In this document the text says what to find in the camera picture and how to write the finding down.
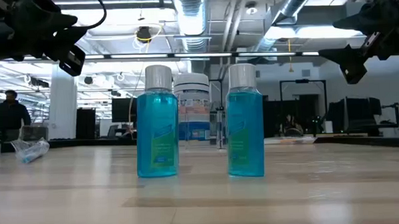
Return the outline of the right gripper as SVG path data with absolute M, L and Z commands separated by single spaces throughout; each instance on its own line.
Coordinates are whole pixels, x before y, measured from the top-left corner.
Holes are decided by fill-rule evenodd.
M 399 55 L 399 0 L 373 0 L 354 15 L 335 21 L 333 27 L 360 31 L 366 36 L 361 47 L 323 49 L 319 55 L 340 65 L 348 84 L 356 84 L 367 73 L 370 57 L 386 60 Z

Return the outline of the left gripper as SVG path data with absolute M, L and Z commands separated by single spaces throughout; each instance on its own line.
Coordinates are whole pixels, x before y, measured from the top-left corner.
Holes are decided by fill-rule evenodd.
M 77 20 L 63 14 L 52 0 L 0 0 L 0 60 L 23 62 L 27 56 L 45 56 L 71 76 L 79 76 L 85 53 L 75 43 L 87 30 L 71 27 Z

